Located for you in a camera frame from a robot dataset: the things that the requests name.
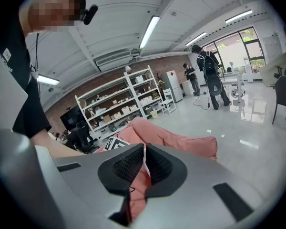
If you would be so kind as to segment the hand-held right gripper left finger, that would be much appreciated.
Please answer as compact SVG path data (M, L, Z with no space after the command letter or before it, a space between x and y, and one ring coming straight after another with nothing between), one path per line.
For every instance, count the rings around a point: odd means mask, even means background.
M91 211L94 228L126 228L132 222L131 185L143 165L143 144L54 159L71 190Z

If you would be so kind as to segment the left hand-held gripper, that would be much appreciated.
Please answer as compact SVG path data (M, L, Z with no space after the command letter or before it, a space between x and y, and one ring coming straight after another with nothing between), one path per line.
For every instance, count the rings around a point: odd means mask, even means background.
M117 137L111 136L108 138L107 143L105 145L105 150L113 150L113 149L117 149L120 147L124 147L124 146L128 146L129 143L119 139Z

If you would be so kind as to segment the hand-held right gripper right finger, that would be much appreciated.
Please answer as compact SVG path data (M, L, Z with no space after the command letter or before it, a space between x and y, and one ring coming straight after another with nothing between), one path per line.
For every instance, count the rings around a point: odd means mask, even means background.
M210 158L147 144L151 187L133 229L226 229L263 202L259 192Z

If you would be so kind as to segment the pink garment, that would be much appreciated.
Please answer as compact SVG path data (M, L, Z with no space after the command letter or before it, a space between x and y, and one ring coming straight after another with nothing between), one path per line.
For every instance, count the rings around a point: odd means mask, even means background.
M148 176L151 177L149 168L148 168L148 166L146 164L146 146L144 146L144 148L143 148L143 166L144 166Z

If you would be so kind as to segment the pink armchair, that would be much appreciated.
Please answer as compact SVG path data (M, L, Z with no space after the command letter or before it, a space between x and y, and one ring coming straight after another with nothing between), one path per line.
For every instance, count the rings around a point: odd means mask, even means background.
M134 118L122 131L113 135L129 144L146 143L172 147L190 155L217 160L217 141L213 136L192 138L174 134L143 118ZM134 221L146 206L145 191L151 186L151 178L144 166L131 184L130 214Z

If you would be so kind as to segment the black office chair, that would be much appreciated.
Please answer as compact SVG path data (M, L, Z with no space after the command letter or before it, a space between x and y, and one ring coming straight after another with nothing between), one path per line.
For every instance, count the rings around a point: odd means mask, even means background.
M84 154L92 153L99 148L99 146L94 143L94 139L90 136L89 127L85 121L78 122L73 131L80 141L79 150Z

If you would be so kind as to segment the white shelving unit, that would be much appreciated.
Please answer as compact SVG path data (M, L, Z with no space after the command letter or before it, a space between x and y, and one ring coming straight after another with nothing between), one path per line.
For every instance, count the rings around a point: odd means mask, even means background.
M152 118L152 111L164 112L163 97L150 65L136 72L124 72L124 76L143 118Z
M101 143L122 131L136 117L145 117L134 87L120 77L75 96L89 133Z

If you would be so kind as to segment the black television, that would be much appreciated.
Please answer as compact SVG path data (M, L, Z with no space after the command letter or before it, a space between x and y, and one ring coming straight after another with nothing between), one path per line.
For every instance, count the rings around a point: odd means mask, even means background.
M85 118L83 117L79 106L69 108L69 110L65 114L60 116L60 119L65 128L69 131L74 129L79 122L85 121Z

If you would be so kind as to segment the white wooden chair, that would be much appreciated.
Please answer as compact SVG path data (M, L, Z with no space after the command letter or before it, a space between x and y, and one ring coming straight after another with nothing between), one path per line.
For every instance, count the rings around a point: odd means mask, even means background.
M170 114L171 112L176 110L176 105L173 100L172 91L170 88L164 89L163 94L165 99L161 102L162 111Z

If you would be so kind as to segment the silver refrigerator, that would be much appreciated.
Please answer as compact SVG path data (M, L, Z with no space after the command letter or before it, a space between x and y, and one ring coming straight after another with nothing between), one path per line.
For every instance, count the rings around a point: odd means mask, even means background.
M162 75L164 86L166 89L170 88L175 103L183 99L182 89L175 71L168 71Z

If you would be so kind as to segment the ceiling air conditioner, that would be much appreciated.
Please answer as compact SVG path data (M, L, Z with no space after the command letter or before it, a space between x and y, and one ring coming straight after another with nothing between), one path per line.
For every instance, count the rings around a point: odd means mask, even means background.
M138 50L121 49L94 58L94 62L101 72L115 69L128 64L133 58L139 56Z

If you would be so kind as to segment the long ceiling light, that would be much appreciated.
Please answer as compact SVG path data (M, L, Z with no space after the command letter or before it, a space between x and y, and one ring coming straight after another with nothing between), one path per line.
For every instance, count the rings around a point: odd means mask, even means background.
M139 45L139 49L143 49L146 46L146 44L147 44L147 42L148 42L152 32L154 31L157 23L159 22L159 20L160 20L159 16L152 16L151 17L151 19L150 19L150 21L148 23L148 26L147 26L147 28L146 28L146 30L144 32L143 38L141 40L141 43Z
M40 83L49 84L49 85L58 85L60 83L59 80L52 79L52 78L49 78L43 75L39 75L37 80Z
M186 47L193 44L194 42L198 41L199 39L203 38L207 33L206 32L203 32L201 33L200 35L198 35L197 37L193 38L191 41L189 41L187 44L186 44Z
M252 10L247 10L247 11L244 11L242 13L239 13L239 14L237 14L237 15L235 15L235 16L227 19L227 20L225 20L225 23L228 24L228 23L230 23L232 21L235 21L235 20L237 20L239 18L242 18L244 16L250 15L250 14L252 14L252 12L253 12Z

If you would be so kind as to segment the person's black t-shirt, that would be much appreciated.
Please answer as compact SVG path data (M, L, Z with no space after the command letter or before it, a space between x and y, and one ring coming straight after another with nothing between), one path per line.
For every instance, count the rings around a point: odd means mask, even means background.
M11 75L28 95L17 116L13 131L28 138L51 129L42 108L37 80L31 74L31 59L18 14L13 14L0 37L0 55Z

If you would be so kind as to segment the large window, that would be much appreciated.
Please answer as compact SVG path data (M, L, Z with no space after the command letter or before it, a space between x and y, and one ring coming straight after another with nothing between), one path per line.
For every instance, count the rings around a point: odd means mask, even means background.
M215 55L224 73L246 73L247 65L250 65L253 73L257 73L266 64L260 40L253 27L211 42L203 50Z

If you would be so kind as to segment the white pedestal table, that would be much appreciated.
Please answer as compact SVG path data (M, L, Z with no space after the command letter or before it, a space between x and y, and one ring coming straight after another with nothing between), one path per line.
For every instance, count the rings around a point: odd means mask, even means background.
M235 98L238 103L241 103L246 91L242 88L245 85L243 73L233 72L223 75L223 85L229 91L230 95Z

